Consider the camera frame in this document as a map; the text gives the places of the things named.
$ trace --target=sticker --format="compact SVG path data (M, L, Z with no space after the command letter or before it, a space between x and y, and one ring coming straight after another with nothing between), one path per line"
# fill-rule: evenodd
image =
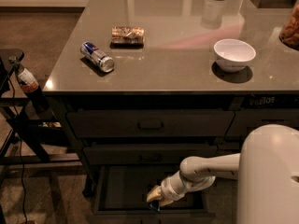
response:
M25 83L21 85L21 89L25 93L36 91L38 88L38 82L36 78L25 68L22 73L18 75L19 79Z

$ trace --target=label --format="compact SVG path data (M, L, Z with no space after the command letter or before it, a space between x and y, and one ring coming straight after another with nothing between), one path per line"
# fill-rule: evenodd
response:
M25 83L25 85L21 85L21 90L23 92L30 93L37 90L38 82L31 72L29 72L26 68L18 75L18 77Z
M265 107L272 106L276 102L275 96L264 96L264 97L256 97L249 99L250 107Z
M86 50L90 53L90 54L93 54L93 52L95 50L98 50L99 48L96 47L93 43L91 42L85 42L84 43L84 47L86 48Z

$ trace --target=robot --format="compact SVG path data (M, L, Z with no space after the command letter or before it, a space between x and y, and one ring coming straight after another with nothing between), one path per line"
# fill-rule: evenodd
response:
M210 187L216 177L238 180L237 224L299 223L299 132L264 125L246 138L241 153L189 157L147 196L164 206L187 192Z

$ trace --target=white bowl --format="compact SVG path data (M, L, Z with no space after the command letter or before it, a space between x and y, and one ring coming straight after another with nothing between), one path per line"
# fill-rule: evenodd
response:
M216 63L221 70L236 72L244 69L256 55L248 43L236 39L223 39L214 45Z

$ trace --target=jar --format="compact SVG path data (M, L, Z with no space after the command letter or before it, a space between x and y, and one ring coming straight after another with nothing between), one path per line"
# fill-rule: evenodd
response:
M299 0L292 9L292 15L283 26L279 39L292 49L299 50Z

